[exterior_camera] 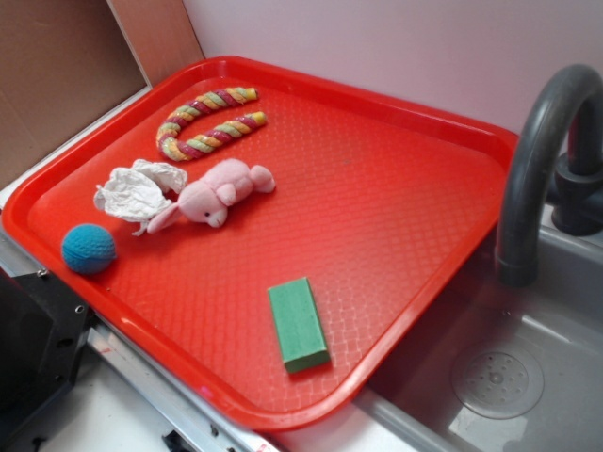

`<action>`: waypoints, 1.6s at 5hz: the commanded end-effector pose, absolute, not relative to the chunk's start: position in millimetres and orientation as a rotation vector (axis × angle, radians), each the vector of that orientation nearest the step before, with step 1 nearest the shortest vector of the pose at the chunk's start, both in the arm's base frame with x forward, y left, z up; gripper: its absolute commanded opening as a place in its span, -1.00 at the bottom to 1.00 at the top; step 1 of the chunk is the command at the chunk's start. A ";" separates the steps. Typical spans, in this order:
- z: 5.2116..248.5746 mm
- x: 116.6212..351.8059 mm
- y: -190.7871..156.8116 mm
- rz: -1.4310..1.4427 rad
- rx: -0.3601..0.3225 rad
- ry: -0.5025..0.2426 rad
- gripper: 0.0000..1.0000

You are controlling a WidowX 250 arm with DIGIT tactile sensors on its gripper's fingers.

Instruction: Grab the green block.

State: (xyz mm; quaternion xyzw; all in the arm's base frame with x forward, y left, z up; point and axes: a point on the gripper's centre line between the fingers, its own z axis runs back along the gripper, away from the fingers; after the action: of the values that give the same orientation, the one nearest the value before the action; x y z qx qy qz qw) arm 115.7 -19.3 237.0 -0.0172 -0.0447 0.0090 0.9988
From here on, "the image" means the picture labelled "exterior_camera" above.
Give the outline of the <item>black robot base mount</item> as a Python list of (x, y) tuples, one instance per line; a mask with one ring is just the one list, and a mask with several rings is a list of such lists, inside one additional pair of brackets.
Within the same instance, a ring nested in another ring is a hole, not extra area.
[(54, 275), (1, 273), (1, 438), (74, 386), (89, 305)]

